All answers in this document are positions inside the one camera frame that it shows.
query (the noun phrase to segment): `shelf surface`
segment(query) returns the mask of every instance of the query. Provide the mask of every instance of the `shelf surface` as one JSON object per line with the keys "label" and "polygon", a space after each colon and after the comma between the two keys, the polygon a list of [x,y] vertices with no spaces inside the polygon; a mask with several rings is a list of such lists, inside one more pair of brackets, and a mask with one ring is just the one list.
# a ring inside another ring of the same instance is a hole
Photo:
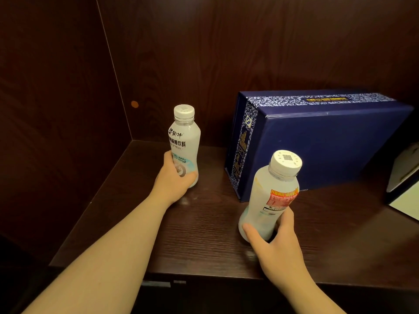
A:
{"label": "shelf surface", "polygon": [[[132,141],[50,265],[68,266],[144,200],[168,149],[168,143]],[[150,274],[263,277],[238,232],[247,203],[238,201],[224,171],[225,153],[199,148],[199,181],[166,212]],[[382,204],[385,185],[374,176],[301,192],[291,204],[317,283],[419,290],[419,223]]]}

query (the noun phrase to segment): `wooden wall panel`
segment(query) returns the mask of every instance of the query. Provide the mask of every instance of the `wooden wall panel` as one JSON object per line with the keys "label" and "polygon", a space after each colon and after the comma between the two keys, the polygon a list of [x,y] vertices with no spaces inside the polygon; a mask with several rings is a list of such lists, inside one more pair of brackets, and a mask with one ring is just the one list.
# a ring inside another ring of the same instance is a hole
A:
{"label": "wooden wall panel", "polygon": [[0,0],[0,233],[48,262],[130,141],[95,0]]}
{"label": "wooden wall panel", "polygon": [[[166,141],[173,106],[226,145],[240,90],[418,87],[418,0],[98,0],[133,139]],[[133,108],[131,101],[139,106]]]}

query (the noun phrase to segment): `navy blue box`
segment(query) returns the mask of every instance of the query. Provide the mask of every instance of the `navy blue box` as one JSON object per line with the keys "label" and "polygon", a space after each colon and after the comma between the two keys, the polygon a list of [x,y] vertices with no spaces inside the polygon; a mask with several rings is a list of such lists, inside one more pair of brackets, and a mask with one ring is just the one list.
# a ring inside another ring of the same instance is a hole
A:
{"label": "navy blue box", "polygon": [[355,179],[413,107],[361,90],[240,92],[225,170],[248,201],[276,150],[298,154],[300,189]]}

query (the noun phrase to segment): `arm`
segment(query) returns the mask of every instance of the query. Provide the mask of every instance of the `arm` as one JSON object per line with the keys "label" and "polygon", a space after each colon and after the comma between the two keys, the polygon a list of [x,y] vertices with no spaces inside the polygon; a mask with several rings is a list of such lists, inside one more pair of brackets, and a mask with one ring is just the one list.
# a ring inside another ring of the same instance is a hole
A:
{"label": "arm", "polygon": [[24,314],[129,314],[166,209],[194,182],[178,176],[170,151],[150,195],[73,261]]}
{"label": "arm", "polygon": [[285,295],[298,314],[344,314],[313,281],[302,257],[294,232],[294,213],[287,208],[281,215],[278,234],[264,241],[249,224],[243,230],[259,258],[268,279]]}

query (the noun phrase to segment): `white bottle cap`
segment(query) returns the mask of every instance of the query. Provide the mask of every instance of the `white bottle cap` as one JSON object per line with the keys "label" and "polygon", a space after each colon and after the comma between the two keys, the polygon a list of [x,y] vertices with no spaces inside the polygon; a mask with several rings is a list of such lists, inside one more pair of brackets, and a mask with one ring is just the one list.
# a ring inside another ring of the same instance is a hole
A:
{"label": "white bottle cap", "polygon": [[270,162],[271,169],[284,176],[295,176],[301,169],[302,160],[287,150],[275,151]]}
{"label": "white bottle cap", "polygon": [[195,109],[190,105],[177,105],[173,112],[178,121],[192,121],[195,117]]}

